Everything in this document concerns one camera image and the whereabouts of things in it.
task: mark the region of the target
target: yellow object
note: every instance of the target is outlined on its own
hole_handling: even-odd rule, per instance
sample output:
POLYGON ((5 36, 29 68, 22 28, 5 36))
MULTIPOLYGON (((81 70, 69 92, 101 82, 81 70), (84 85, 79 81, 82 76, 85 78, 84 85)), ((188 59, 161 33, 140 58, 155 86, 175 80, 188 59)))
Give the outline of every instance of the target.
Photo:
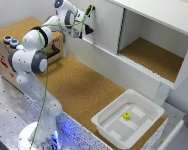
POLYGON ((123 114, 123 118, 124 118, 125 120, 129 120, 129 119, 130 119, 130 114, 129 114, 128 112, 124 113, 124 114, 123 114))

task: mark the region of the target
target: plastic container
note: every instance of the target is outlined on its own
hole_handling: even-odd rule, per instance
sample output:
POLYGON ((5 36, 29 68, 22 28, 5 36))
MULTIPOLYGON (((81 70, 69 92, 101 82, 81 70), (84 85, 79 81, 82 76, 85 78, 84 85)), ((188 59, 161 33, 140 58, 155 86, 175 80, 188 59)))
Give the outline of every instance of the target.
POLYGON ((130 149, 163 113, 163 108, 130 89, 91 120, 99 133, 113 145, 130 149), (130 113, 130 120, 124 120, 125 112, 130 113))

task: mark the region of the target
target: cabinet door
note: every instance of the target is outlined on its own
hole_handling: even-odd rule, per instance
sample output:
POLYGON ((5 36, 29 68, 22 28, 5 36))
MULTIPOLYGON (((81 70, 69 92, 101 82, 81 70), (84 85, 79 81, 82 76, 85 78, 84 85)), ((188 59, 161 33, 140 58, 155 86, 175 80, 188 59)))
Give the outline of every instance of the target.
POLYGON ((174 88, 177 88, 188 77, 188 52, 184 58, 184 62, 177 76, 174 88))
POLYGON ((106 0, 70 0, 80 10, 84 11, 90 4, 96 8, 91 14, 94 32, 83 35, 91 43, 116 54, 123 18, 123 8, 106 0))

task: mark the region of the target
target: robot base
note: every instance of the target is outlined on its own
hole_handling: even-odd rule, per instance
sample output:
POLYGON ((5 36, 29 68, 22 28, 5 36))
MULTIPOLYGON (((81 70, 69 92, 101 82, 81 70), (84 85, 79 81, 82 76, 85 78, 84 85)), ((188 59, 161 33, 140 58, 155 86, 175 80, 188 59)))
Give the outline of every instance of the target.
MULTIPOLYGON (((31 147, 31 142, 29 142, 28 138, 30 137, 31 133, 34 131, 34 129, 37 126, 37 122, 34 122, 32 124, 29 124, 28 126, 26 126, 19 134, 19 138, 18 138, 18 150, 43 150, 43 147, 40 148, 34 148, 31 147)), ((57 139, 58 141, 58 145, 59 145, 59 150, 61 149, 64 139, 62 136, 60 136, 59 134, 59 139, 57 139)))

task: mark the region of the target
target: open cubby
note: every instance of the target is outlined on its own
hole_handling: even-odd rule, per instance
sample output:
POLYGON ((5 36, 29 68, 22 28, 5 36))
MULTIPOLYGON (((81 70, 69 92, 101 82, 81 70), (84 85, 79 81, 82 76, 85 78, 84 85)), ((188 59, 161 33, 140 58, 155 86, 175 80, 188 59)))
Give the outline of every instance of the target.
POLYGON ((188 35, 125 10, 118 53, 175 83, 188 51, 188 35))

